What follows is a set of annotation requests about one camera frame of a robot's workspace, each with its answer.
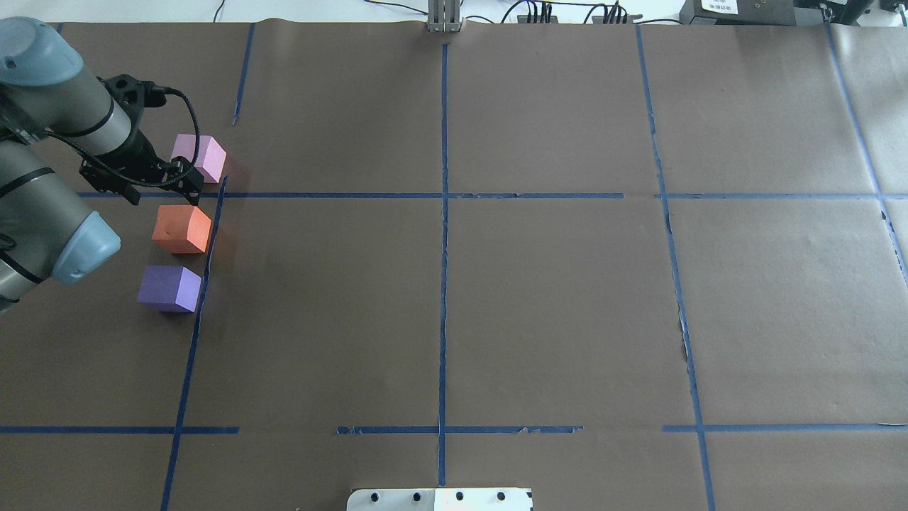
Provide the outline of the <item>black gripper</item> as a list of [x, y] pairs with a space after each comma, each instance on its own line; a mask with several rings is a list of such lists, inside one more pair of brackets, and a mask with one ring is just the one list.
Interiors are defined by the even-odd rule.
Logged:
[[[85, 158], [80, 174], [98, 192], [111, 192], [136, 206], [140, 193], [136, 187], [157, 188], [184, 197], [192, 206], [200, 201], [204, 176], [196, 168], [201, 151], [201, 132], [195, 108], [184, 92], [130, 75], [117, 75], [101, 81], [113, 102], [126, 113], [127, 133], [120, 146], [103, 150], [100, 155]], [[156, 154], [152, 143], [140, 132], [140, 120], [146, 108], [160, 108], [167, 97], [181, 98], [190, 113], [194, 135], [192, 157], [176, 156], [165, 161]]]

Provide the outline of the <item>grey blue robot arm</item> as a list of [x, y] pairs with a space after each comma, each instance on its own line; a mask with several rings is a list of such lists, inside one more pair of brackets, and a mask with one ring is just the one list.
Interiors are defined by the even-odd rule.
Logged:
[[79, 175], [98, 193], [135, 206], [140, 187], [162, 189], [196, 206], [204, 177], [194, 158], [159, 158], [140, 130], [146, 108], [185, 93], [130, 75], [97, 77], [54, 26], [35, 18], [1, 23], [1, 301], [2, 311], [48, 279], [71, 285], [122, 246], [35, 152], [64, 143], [82, 159]]

